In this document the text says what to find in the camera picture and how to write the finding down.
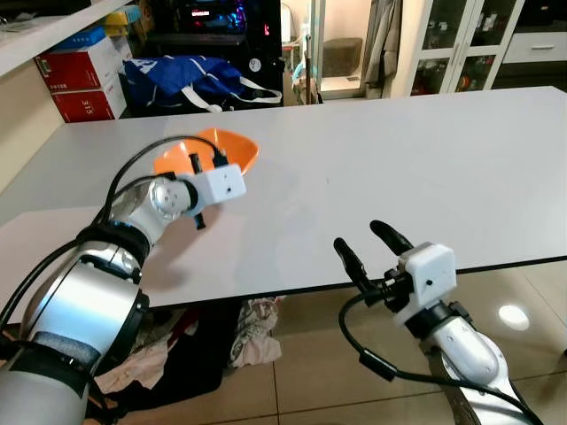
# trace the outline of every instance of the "small label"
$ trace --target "small label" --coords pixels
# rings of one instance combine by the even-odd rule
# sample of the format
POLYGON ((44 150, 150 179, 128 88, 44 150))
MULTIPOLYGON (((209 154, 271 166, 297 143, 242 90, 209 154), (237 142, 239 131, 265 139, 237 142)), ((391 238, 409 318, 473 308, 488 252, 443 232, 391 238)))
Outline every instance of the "small label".
POLYGON ((258 58, 252 58, 248 63, 248 67, 253 73, 257 73, 262 68, 262 63, 258 58))

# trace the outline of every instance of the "white shelf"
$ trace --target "white shelf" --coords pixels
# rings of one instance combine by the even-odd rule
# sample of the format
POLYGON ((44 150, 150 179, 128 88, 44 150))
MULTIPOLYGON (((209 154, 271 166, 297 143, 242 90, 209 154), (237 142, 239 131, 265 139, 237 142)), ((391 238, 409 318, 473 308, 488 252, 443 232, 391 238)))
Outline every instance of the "white shelf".
POLYGON ((0 32, 0 76, 103 18, 131 0, 102 0, 77 13, 34 19, 20 33, 0 32))

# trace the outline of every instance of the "red box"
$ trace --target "red box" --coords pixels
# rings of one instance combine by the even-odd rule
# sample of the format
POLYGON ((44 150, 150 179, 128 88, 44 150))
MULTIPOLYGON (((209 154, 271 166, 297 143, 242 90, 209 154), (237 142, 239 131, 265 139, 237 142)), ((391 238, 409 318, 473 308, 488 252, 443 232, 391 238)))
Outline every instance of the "red box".
POLYGON ((65 122, 115 120, 126 109, 118 74, 101 89, 51 95, 65 122))
POLYGON ((122 57, 105 37, 92 46, 43 53, 35 62, 51 93, 57 93, 103 87, 119 71, 122 57))

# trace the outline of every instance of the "glass cabinet door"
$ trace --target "glass cabinet door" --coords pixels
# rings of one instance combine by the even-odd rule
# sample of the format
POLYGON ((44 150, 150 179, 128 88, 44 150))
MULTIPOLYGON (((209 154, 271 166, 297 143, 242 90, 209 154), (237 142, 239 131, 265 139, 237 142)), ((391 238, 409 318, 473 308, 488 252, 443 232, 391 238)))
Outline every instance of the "glass cabinet door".
POLYGON ((470 45, 500 44, 515 3, 516 0, 485 0, 470 45))
POLYGON ((449 58, 422 59, 417 63, 411 96, 434 95, 441 91, 449 58))
POLYGON ((423 50, 450 49, 454 46, 467 0, 433 0, 423 50))
POLYGON ((461 76, 455 91, 482 90, 493 66, 494 57, 495 55, 467 57, 462 66, 461 76))

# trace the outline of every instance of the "blue bag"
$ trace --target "blue bag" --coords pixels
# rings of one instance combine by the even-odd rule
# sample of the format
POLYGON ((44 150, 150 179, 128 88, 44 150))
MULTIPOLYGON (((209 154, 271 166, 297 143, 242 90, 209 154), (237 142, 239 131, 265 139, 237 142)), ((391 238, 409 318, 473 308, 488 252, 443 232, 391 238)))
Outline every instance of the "blue bag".
POLYGON ((203 97, 235 99, 246 103, 279 104, 282 93, 264 89, 242 76, 232 64, 220 58, 204 56, 164 56, 130 59, 124 63, 132 100, 143 106, 181 106, 183 98, 198 108, 220 112, 217 104, 203 97), (271 97, 244 98, 246 89, 264 90, 271 97))

